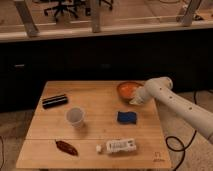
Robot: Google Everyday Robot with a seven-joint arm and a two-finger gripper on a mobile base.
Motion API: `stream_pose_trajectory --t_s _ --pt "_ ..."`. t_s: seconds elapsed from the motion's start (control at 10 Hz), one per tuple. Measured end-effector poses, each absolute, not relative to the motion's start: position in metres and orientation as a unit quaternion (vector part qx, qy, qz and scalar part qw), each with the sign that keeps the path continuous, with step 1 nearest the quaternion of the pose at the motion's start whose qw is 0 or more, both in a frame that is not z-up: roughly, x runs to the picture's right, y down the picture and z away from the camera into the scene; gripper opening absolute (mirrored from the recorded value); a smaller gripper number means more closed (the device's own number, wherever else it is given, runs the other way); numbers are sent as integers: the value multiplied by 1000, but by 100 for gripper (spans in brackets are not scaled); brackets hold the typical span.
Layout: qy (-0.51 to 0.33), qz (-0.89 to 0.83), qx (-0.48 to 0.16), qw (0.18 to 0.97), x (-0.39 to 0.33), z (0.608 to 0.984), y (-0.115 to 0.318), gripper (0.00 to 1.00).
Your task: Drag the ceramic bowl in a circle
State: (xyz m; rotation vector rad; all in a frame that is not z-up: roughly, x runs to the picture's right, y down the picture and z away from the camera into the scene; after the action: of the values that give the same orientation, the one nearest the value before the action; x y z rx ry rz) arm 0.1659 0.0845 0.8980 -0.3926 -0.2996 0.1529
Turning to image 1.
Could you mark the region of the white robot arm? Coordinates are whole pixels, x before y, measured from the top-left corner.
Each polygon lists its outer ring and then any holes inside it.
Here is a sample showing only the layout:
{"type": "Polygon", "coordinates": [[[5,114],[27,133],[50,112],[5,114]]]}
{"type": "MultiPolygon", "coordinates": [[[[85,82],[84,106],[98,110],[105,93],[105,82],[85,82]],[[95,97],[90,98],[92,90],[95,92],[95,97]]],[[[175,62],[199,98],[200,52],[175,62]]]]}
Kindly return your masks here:
{"type": "Polygon", "coordinates": [[[171,91],[173,82],[169,77],[152,78],[133,93],[132,105],[140,105],[155,98],[181,116],[206,140],[213,144],[213,113],[180,97],[171,91]]]}

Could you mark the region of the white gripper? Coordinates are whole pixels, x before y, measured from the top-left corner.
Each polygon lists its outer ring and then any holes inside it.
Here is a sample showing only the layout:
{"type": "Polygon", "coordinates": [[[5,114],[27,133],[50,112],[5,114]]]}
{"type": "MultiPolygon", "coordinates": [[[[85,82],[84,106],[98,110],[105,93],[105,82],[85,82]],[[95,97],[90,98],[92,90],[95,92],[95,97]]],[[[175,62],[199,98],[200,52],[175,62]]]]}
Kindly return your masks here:
{"type": "Polygon", "coordinates": [[[132,105],[140,105],[146,102],[146,91],[143,87],[139,87],[133,91],[133,98],[130,100],[132,105]]]}

